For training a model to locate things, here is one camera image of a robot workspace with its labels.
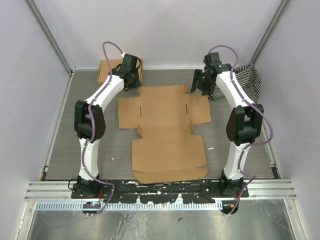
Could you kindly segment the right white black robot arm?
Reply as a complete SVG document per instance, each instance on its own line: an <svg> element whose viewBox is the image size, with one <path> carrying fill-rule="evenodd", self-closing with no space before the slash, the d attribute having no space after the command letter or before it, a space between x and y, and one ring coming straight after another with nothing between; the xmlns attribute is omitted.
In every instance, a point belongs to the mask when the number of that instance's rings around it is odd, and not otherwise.
<svg viewBox="0 0 320 240"><path fill-rule="evenodd" d="M229 198L243 187L244 165L251 146L261 134L264 108L246 95L229 63L194 70L191 93L200 90L202 95L208 96L215 87L222 90L231 108L226 124L230 148L218 183L221 194Z"/></svg>

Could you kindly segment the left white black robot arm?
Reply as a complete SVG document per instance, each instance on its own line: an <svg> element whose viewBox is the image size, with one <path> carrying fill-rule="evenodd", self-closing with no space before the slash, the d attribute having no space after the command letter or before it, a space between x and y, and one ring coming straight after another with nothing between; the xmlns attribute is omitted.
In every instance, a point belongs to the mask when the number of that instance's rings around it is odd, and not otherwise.
<svg viewBox="0 0 320 240"><path fill-rule="evenodd" d="M106 131L104 111L121 91L140 86L138 67L117 65L108 74L99 89L85 101L77 101L74 112L74 130L80 143L80 171L72 191L95 198L100 194L98 169L100 140Z"/></svg>

